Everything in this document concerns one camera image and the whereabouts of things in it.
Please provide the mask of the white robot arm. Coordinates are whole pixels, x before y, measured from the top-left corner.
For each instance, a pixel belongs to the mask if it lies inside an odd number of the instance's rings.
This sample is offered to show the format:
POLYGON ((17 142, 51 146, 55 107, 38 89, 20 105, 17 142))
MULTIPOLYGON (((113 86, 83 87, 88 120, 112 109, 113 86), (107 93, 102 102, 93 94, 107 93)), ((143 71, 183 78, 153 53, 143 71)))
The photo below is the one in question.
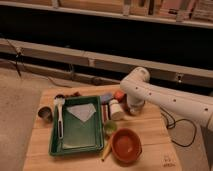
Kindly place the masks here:
POLYGON ((133 115, 148 101, 190 118, 213 132, 213 97, 152 85, 149 79, 145 68, 136 67, 120 82, 133 115))

